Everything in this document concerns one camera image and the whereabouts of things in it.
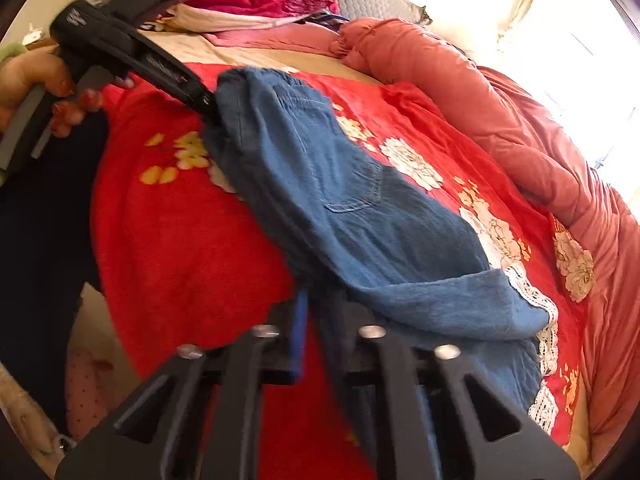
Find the green sleeve left forearm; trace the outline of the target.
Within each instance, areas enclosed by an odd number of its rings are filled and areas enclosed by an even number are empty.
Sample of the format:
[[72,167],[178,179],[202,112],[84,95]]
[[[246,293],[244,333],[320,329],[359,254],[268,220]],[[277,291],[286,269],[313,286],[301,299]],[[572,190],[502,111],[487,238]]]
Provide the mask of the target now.
[[26,53],[27,49],[24,44],[19,42],[11,42],[10,44],[2,44],[0,47],[0,65],[16,58],[17,56]]

